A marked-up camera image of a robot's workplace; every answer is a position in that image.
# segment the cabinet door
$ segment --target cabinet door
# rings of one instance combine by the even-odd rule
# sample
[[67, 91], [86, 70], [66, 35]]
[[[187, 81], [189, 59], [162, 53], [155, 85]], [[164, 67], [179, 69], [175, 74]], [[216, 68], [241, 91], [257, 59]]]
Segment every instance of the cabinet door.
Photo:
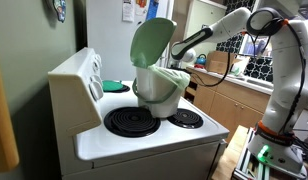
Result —
[[239, 116], [236, 118], [236, 126], [241, 125], [246, 128], [255, 127], [255, 124], [263, 118], [263, 114], [247, 106], [239, 105]]
[[226, 129], [230, 131], [227, 142], [230, 142], [234, 132], [236, 131], [236, 118], [240, 116], [241, 104], [219, 94], [215, 93], [214, 101], [210, 110], [210, 116], [220, 124], [222, 124]]
[[265, 112], [270, 95], [232, 83], [224, 81], [217, 86], [218, 93], [238, 101], [259, 112]]
[[215, 92], [204, 86], [198, 86], [193, 104], [201, 111], [209, 114]]
[[215, 93], [209, 115], [230, 131], [227, 142], [232, 139], [239, 125], [246, 128], [255, 127], [263, 117], [262, 113], [219, 93]]

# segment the stove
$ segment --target stove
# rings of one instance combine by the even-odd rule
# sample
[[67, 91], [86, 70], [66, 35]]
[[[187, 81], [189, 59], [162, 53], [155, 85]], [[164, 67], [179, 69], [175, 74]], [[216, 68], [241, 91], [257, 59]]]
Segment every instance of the stove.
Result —
[[62, 179], [210, 177], [228, 130], [183, 98], [158, 119], [133, 91], [103, 93], [100, 64], [84, 48], [48, 74]]

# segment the door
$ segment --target door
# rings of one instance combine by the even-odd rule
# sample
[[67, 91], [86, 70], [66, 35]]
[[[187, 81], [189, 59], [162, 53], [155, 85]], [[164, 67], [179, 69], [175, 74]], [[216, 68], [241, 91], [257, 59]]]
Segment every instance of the door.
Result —
[[262, 113], [219, 93], [215, 93], [209, 115], [230, 131], [227, 142], [232, 139], [238, 125], [254, 127], [263, 117]]

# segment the orange object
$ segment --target orange object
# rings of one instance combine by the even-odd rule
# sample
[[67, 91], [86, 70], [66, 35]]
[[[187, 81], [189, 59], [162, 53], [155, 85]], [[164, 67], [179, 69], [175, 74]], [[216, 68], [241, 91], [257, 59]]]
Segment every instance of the orange object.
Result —
[[287, 25], [288, 24], [288, 19], [284, 19], [281, 23], [282, 23], [283, 26]]
[[146, 0], [140, 0], [140, 6], [143, 8], [146, 6]]
[[262, 129], [262, 131], [264, 131], [264, 132], [270, 134], [270, 135], [273, 136], [273, 137], [276, 137], [276, 138], [279, 138], [279, 139], [284, 139], [284, 140], [292, 140], [292, 139], [293, 139], [293, 138], [291, 138], [291, 137], [279, 135], [278, 133], [276, 133], [276, 132], [270, 130], [268, 127], [266, 127], [266, 126], [263, 124], [262, 120], [259, 121], [257, 125], [258, 125], [259, 128]]
[[201, 68], [201, 69], [204, 69], [205, 66], [204, 65], [201, 65], [201, 64], [195, 64], [194, 65], [195, 68]]
[[18, 163], [14, 132], [0, 76], [0, 172], [9, 171]]

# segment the stovetop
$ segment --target stovetop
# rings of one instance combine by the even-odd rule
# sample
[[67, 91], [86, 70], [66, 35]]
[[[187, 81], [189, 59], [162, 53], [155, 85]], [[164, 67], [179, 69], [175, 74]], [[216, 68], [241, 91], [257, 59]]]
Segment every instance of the stovetop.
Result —
[[[131, 87], [132, 82], [123, 82], [123, 84]], [[103, 118], [112, 110], [121, 107], [138, 107], [137, 97], [133, 91], [104, 93], [100, 110]], [[178, 108], [197, 113], [203, 119], [201, 127], [183, 128], [171, 123], [167, 118], [161, 118], [160, 126], [154, 133], [145, 137], [130, 138], [112, 133], [103, 122], [98, 127], [76, 136], [77, 156], [82, 160], [93, 160], [131, 152], [158, 153], [157, 151], [171, 151], [219, 141], [227, 137], [227, 129], [185, 99], [181, 98]]]

